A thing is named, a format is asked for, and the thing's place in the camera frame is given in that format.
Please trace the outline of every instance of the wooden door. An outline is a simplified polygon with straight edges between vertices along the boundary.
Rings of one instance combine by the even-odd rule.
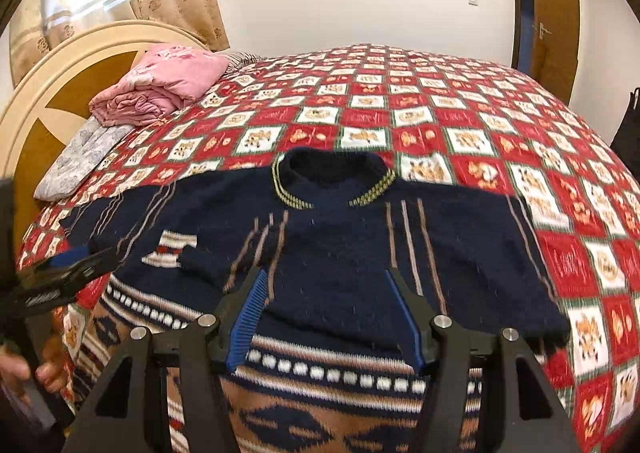
[[[531,77],[565,104],[578,66],[580,0],[534,0]]]

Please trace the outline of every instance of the human hand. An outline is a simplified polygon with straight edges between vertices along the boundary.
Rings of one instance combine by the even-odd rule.
[[[48,392],[57,393],[68,380],[63,367],[65,348],[60,335],[49,337],[42,350],[42,358],[44,363],[36,369],[36,379]],[[26,404],[31,404],[29,396],[24,391],[24,383],[29,379],[31,379],[31,370],[27,361],[5,347],[0,347],[0,380]]]

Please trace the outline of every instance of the wooden headboard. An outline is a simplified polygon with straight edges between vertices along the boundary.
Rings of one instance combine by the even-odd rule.
[[[0,176],[15,188],[14,246],[44,203],[33,192],[89,117],[88,103],[117,83],[153,43],[206,47],[177,27],[126,20],[82,32],[48,53],[0,114]]]

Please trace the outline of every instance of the door handle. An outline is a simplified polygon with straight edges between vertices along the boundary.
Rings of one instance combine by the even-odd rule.
[[[550,30],[545,29],[545,24],[540,22],[540,40],[545,39],[545,34],[553,34]]]

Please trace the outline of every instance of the pink blanket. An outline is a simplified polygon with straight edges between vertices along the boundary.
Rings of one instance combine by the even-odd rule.
[[[146,126],[199,100],[228,60],[206,50],[158,43],[115,85],[89,102],[102,126]]]

